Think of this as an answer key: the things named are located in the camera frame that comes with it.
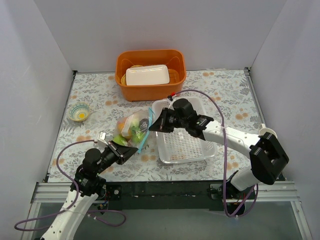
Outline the green apple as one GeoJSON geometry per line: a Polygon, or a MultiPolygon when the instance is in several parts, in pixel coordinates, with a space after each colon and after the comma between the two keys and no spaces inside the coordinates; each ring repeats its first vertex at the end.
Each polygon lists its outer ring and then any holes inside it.
{"type": "Polygon", "coordinates": [[[116,135],[112,141],[121,146],[128,146],[127,140],[120,134],[116,135]]]}

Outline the green lime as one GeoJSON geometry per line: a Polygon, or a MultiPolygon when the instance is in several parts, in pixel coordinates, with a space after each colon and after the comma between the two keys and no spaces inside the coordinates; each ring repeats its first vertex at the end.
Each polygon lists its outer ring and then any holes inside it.
{"type": "Polygon", "coordinates": [[[145,135],[146,133],[143,132],[143,131],[133,131],[132,132],[132,137],[131,137],[131,142],[134,144],[134,145],[138,145],[140,144],[143,139],[145,138],[145,135]]]}

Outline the clear zip top bag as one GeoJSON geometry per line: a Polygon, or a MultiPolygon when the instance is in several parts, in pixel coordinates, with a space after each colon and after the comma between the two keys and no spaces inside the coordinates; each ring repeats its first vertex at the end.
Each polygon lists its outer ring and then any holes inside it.
{"type": "MultiPolygon", "coordinates": [[[[140,115],[140,120],[144,119],[144,118],[147,118],[149,119],[149,127],[152,125],[153,123],[153,120],[154,120],[154,112],[153,110],[149,107],[148,110],[138,110],[132,114],[139,114],[140,115]]],[[[120,118],[117,123],[124,123],[126,121],[126,118],[129,117],[129,116],[126,116],[126,117],[122,117],[120,118]]],[[[117,129],[117,123],[116,123],[116,127],[115,127],[115,130],[114,130],[114,134],[113,134],[113,138],[117,135],[120,135],[119,132],[118,132],[118,129],[117,129]]],[[[132,130],[132,134],[133,134],[133,131],[140,131],[139,127],[137,128],[133,128],[132,130]]],[[[142,152],[142,149],[145,147],[146,143],[147,143],[147,139],[149,137],[149,134],[150,134],[150,131],[148,129],[147,132],[145,132],[145,137],[144,139],[142,140],[142,142],[138,145],[135,145],[132,143],[132,140],[127,140],[128,142],[128,146],[127,147],[136,147],[138,148],[138,151],[137,153],[140,154],[142,152]]]]}

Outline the yellow mango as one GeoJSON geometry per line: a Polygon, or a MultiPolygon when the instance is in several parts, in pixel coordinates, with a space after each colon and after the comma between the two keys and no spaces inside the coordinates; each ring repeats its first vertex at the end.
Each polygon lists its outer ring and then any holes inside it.
{"type": "Polygon", "coordinates": [[[129,123],[119,122],[117,123],[117,130],[119,134],[124,137],[126,140],[132,138],[132,130],[129,123]]]}

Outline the white radish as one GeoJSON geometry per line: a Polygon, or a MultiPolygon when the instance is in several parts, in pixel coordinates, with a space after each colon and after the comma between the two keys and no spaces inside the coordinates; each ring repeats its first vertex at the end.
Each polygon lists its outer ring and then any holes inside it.
{"type": "Polygon", "coordinates": [[[134,113],[127,117],[124,123],[130,124],[130,128],[132,130],[139,127],[140,120],[140,115],[138,113],[134,113]]]}

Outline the dark purple mangosteen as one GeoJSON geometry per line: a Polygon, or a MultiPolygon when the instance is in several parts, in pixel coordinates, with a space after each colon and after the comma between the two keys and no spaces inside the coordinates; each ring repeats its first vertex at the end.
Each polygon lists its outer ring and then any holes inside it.
{"type": "Polygon", "coordinates": [[[147,132],[149,129],[149,119],[148,118],[141,119],[138,127],[141,132],[147,132]]]}

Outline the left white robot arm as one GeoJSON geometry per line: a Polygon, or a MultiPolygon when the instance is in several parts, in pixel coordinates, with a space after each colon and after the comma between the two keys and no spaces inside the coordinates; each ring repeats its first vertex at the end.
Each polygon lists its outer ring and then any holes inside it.
{"type": "Polygon", "coordinates": [[[120,185],[108,185],[100,174],[114,163],[124,164],[138,148],[120,145],[114,141],[106,143],[103,151],[91,148],[85,152],[82,164],[77,168],[67,197],[54,221],[41,240],[72,240],[84,217],[91,213],[89,208],[96,201],[103,201],[98,212],[107,211],[110,200],[120,197],[120,185]]]}

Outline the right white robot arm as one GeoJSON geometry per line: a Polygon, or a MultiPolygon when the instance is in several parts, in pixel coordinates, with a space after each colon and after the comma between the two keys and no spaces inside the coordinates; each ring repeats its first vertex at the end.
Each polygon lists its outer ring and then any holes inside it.
{"type": "Polygon", "coordinates": [[[229,198],[237,199],[246,189],[263,183],[273,185],[289,163],[289,157],[277,137],[246,133],[231,127],[224,128],[212,117],[198,114],[185,98],[163,108],[159,117],[149,127],[150,131],[172,133],[184,129],[192,137],[224,145],[250,160],[250,166],[233,173],[222,189],[229,198]]]}

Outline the white plastic basket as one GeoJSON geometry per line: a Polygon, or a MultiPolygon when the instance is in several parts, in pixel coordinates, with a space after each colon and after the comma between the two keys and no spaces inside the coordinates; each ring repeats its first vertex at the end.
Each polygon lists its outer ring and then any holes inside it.
{"type": "MultiPolygon", "coordinates": [[[[207,115],[203,101],[199,97],[185,96],[193,109],[200,115],[207,115]]],[[[156,100],[152,104],[155,119],[160,116],[163,108],[169,108],[170,103],[166,99],[156,100]]],[[[165,164],[184,164],[213,158],[217,153],[217,145],[214,142],[204,141],[192,137],[185,129],[178,128],[172,133],[155,132],[160,160],[165,164]]]]}

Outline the white rectangular dish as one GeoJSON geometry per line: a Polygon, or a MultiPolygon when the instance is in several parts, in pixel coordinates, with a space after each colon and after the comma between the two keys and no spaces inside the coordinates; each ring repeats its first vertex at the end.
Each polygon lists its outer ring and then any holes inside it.
{"type": "Polygon", "coordinates": [[[170,82],[166,65],[147,65],[126,70],[127,86],[164,85],[170,82]]]}

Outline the orange plastic tub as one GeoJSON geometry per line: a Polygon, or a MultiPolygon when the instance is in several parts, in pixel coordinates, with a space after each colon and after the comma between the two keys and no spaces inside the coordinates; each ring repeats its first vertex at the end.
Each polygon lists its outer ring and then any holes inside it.
{"type": "Polygon", "coordinates": [[[184,55],[175,49],[126,51],[116,62],[116,83],[130,102],[164,99],[180,91],[186,77],[184,55]]]}

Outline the patterned small bowl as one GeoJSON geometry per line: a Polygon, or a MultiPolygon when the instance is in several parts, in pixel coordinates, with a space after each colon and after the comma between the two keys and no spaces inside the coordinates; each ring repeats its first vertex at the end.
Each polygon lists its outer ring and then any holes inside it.
{"type": "Polygon", "coordinates": [[[83,122],[90,116],[90,106],[85,102],[78,102],[68,110],[68,117],[75,122],[83,122]]]}

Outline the floral table mat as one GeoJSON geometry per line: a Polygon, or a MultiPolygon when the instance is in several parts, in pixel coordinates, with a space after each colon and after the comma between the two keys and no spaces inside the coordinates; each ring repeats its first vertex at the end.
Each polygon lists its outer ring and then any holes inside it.
{"type": "MultiPolygon", "coordinates": [[[[188,71],[182,87],[186,96],[201,98],[208,116],[243,132],[258,132],[262,120],[243,70],[188,71]]],[[[118,119],[152,106],[150,101],[125,100],[114,73],[77,73],[67,106],[82,102],[89,105],[90,115],[83,122],[64,117],[48,170],[50,183],[67,182],[74,176],[100,132],[111,140],[118,119]]],[[[111,182],[220,180],[224,173],[231,175],[249,164],[245,156],[232,149],[224,151],[222,145],[207,160],[166,164],[151,133],[141,153],[123,165],[112,165],[102,176],[111,182]]]]}

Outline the yellow plate in tub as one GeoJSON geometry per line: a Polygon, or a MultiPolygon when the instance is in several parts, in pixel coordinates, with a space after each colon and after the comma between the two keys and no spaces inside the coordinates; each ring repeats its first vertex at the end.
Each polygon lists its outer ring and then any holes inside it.
{"type": "MultiPolygon", "coordinates": [[[[142,67],[142,65],[132,65],[132,66],[130,67],[130,69],[132,69],[132,68],[139,68],[139,67],[142,67]]],[[[122,85],[124,85],[124,86],[127,85],[126,73],[124,73],[124,75],[121,77],[120,83],[121,83],[122,85]]]]}

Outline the white cup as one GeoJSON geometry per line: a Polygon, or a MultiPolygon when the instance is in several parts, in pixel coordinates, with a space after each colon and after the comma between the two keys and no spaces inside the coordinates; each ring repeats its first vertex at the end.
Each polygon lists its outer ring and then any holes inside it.
{"type": "Polygon", "coordinates": [[[266,127],[266,125],[264,123],[261,123],[258,127],[258,134],[260,136],[263,136],[265,133],[271,133],[271,134],[277,136],[276,132],[273,129],[266,127]]]}

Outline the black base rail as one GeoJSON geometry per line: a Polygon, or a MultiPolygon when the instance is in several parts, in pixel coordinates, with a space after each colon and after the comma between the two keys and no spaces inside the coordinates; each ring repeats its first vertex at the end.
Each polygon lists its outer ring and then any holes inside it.
{"type": "Polygon", "coordinates": [[[95,204],[109,210],[223,211],[221,180],[108,182],[95,204]]]}

